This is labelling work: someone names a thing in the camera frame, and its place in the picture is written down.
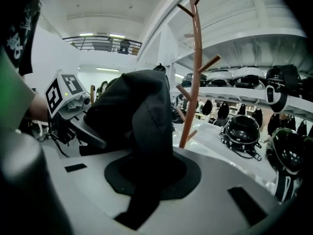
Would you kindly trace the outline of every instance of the black rectangle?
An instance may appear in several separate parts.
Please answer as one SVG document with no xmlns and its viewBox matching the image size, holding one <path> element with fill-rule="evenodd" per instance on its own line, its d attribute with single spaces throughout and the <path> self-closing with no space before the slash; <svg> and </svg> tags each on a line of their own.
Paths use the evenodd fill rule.
<svg viewBox="0 0 313 235">
<path fill-rule="evenodd" d="M 83 168 L 86 168 L 87 166 L 85 164 L 75 164 L 75 165 L 70 165 L 70 166 L 66 166 L 65 170 L 67 172 L 71 172 L 71 171 L 76 171 L 76 170 L 80 170 Z"/>
<path fill-rule="evenodd" d="M 233 187 L 228 192 L 251 226 L 266 218 L 266 213 L 250 197 L 245 189 L 242 187 Z"/>
</svg>

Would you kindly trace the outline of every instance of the wooden coat rack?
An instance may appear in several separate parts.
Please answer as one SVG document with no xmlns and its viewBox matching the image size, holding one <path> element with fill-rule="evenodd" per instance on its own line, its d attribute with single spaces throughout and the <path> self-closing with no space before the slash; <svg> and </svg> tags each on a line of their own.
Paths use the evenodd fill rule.
<svg viewBox="0 0 313 235">
<path fill-rule="evenodd" d="M 192 17 L 193 22 L 193 30 L 194 30 L 194 68 L 193 68 L 193 75 L 192 75 L 192 85 L 191 85 L 191 93 L 189 94 L 181 84 L 177 85 L 176 88 L 188 99 L 189 105 L 187 108 L 186 116 L 184 116 L 183 112 L 176 108 L 178 111 L 181 119 L 184 121 L 184 128 L 182 131 L 182 135 L 179 142 L 179 147 L 184 148 L 187 141 L 191 139 L 197 131 L 193 131 L 190 135 L 190 129 L 192 120 L 194 118 L 194 114 L 196 111 L 197 106 L 197 98 L 199 94 L 199 87 L 200 87 L 200 77 L 201 73 L 204 72 L 207 68 L 211 65 L 215 64 L 217 61 L 220 60 L 220 56 L 216 55 L 212 58 L 207 64 L 202 66 L 202 36 L 201 36 L 201 27 L 200 27 L 200 19 L 197 5 L 200 0 L 189 0 L 191 11 L 189 11 L 186 7 L 181 4 L 177 4 L 177 6 L 186 12 L 189 16 Z"/>
</svg>

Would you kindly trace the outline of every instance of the ceiling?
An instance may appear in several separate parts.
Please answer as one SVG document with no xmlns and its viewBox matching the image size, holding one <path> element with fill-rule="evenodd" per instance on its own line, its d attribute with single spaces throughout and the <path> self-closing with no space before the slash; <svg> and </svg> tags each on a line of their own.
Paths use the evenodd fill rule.
<svg viewBox="0 0 313 235">
<path fill-rule="evenodd" d="M 62 36 L 115 33 L 139 40 L 162 0 L 41 0 L 42 14 Z"/>
</svg>

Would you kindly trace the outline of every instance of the printed graphic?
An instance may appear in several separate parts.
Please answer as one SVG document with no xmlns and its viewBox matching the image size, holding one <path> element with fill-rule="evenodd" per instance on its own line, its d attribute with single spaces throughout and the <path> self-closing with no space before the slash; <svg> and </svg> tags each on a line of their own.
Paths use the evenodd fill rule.
<svg viewBox="0 0 313 235">
<path fill-rule="evenodd" d="M 48 101 L 50 113 L 51 113 L 51 115 L 53 115 L 55 109 L 62 102 L 62 95 L 60 92 L 60 88 L 59 88 L 57 79 L 55 79 L 53 81 L 53 83 L 50 85 L 49 89 L 45 93 L 45 96 L 46 96 L 47 101 Z"/>
<path fill-rule="evenodd" d="M 10 49 L 14 51 L 13 56 L 15 59 L 20 58 L 23 46 L 21 46 L 21 40 L 18 33 L 6 40 L 6 46 L 9 46 Z"/>
<path fill-rule="evenodd" d="M 75 95 L 83 91 L 82 87 L 80 87 L 74 75 L 61 75 L 61 76 L 72 95 Z"/>
<path fill-rule="evenodd" d="M 29 15 L 30 9 L 26 8 L 24 13 L 26 13 L 25 22 L 20 23 L 20 28 L 25 29 L 25 37 L 28 34 L 28 31 L 31 30 L 31 16 Z"/>
</svg>

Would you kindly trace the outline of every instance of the black cable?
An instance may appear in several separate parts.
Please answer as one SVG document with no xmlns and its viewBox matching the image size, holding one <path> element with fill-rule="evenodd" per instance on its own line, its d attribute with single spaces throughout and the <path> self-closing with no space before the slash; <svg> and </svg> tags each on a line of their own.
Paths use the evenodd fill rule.
<svg viewBox="0 0 313 235">
<path fill-rule="evenodd" d="M 261 161 L 262 160 L 262 157 L 261 155 L 254 149 L 253 151 L 251 150 L 246 150 L 246 151 L 239 151 L 239 150 L 236 150 L 235 147 L 232 147 L 231 144 L 229 143 L 230 140 L 227 138 L 225 138 L 225 136 L 222 136 L 221 137 L 221 141 L 222 143 L 226 144 L 226 146 L 232 150 L 233 152 L 235 152 L 238 156 L 244 158 L 244 159 L 256 159 L 257 161 Z M 250 157 L 246 157 L 244 155 L 241 155 L 239 152 L 241 153 L 247 153 L 248 155 L 250 155 Z"/>
<path fill-rule="evenodd" d="M 50 134 L 52 140 L 55 142 L 55 144 L 56 144 L 56 146 L 58 147 L 58 149 L 60 150 L 61 154 L 62 154 L 63 156 L 65 156 L 66 158 L 69 158 L 69 155 L 67 155 L 65 152 L 63 152 L 63 150 L 62 150 L 61 147 L 60 147 L 60 144 L 58 143 L 58 141 L 57 141 L 56 138 L 55 138 L 55 135 L 51 132 L 51 123 L 50 123 L 50 119 L 51 119 L 51 117 L 50 117 L 50 114 L 49 114 L 49 111 L 48 111 L 48 128 L 49 128 L 49 134 Z"/>
</svg>

